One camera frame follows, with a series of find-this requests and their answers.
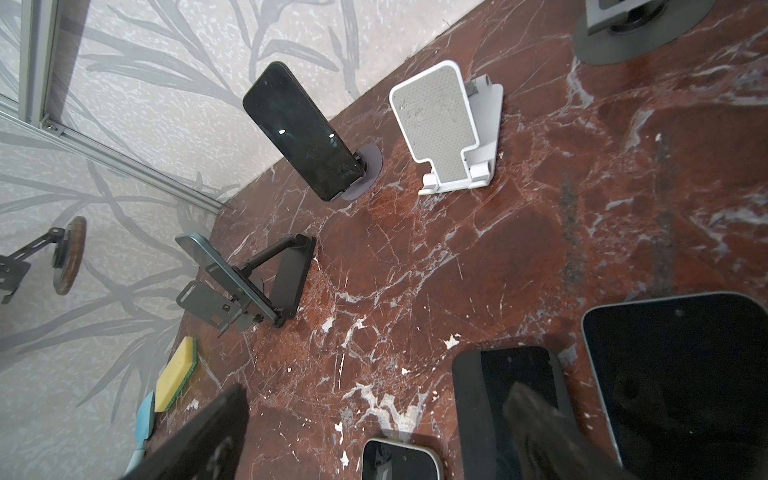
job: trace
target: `red marble surface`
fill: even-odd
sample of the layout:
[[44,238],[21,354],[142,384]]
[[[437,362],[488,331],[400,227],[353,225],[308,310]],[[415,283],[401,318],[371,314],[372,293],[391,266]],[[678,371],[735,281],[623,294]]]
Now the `red marble surface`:
[[[610,451],[587,309],[710,290],[768,300],[768,4],[720,1],[672,44],[607,67],[574,59],[583,11],[487,1],[343,111],[344,141],[386,161],[356,202],[321,202],[281,161],[229,203],[211,240],[231,263],[287,233],[318,237],[302,308],[282,329],[220,338],[185,317],[200,364],[153,446],[193,400],[240,382],[239,478],[359,478],[363,443],[382,434],[434,448],[462,478],[452,358],[537,344],[560,353],[581,431]],[[446,58],[504,85],[497,171],[486,188],[418,197],[426,167],[388,93]]]

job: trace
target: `yellow sponge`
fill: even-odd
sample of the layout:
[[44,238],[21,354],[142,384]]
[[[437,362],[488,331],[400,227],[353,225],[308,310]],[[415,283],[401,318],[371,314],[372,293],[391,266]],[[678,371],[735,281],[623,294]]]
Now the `yellow sponge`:
[[154,389],[155,412],[165,412],[174,404],[196,365],[197,343],[191,336],[185,336],[157,379]]

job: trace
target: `wall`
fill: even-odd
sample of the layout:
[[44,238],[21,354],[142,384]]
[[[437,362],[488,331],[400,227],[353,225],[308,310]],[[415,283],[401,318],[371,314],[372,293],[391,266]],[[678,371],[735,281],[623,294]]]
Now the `wall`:
[[51,116],[229,197],[281,157],[241,105],[271,61],[332,117],[478,3],[69,0]]
[[0,305],[0,478],[117,478],[197,266],[174,242],[212,216],[0,120],[0,253],[75,215],[84,261],[58,296],[53,246]]

